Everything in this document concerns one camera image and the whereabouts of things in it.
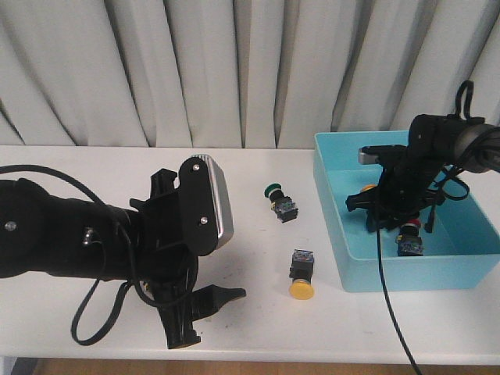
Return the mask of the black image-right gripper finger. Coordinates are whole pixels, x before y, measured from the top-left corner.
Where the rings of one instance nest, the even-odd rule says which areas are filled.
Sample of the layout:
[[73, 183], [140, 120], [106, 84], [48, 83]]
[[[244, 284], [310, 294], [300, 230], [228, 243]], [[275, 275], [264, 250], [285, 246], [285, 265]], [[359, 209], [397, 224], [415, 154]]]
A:
[[349, 195], [346, 200], [346, 208], [349, 212], [357, 209], [374, 212], [378, 207], [378, 191], [361, 191], [356, 195]]
[[393, 217], [385, 213], [380, 213], [376, 216], [374, 211], [368, 211], [366, 213], [366, 229], [369, 233], [373, 233], [377, 229], [393, 230], [401, 225], [402, 220], [397, 217]]

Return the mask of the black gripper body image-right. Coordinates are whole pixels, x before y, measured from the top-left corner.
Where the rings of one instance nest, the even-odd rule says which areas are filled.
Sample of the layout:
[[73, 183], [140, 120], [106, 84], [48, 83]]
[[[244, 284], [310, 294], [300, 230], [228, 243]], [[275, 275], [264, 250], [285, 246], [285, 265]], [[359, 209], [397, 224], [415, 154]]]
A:
[[412, 158], [406, 148], [381, 148], [377, 161], [385, 168], [379, 183], [379, 217], [385, 221], [412, 219], [431, 204], [428, 188], [445, 166], [440, 159]]

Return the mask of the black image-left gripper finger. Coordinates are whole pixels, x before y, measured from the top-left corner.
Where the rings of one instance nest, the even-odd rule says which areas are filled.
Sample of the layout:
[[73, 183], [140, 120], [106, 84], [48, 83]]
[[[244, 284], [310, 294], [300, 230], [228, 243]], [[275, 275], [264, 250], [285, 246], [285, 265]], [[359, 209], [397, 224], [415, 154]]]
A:
[[168, 349], [186, 348], [201, 342], [193, 328], [191, 311], [186, 305], [159, 309], [159, 317], [166, 335]]
[[214, 284], [194, 291], [191, 295], [191, 317], [205, 319], [210, 317], [226, 305], [246, 296], [243, 288], [225, 288]]

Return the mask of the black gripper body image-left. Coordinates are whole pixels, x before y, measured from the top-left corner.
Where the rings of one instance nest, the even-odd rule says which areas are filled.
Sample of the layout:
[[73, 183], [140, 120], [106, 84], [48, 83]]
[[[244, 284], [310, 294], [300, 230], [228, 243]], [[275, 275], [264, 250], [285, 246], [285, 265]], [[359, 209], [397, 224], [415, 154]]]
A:
[[158, 309], [190, 309], [203, 254], [203, 169], [161, 169], [151, 176], [149, 199], [130, 205], [141, 224], [130, 252], [135, 291]]

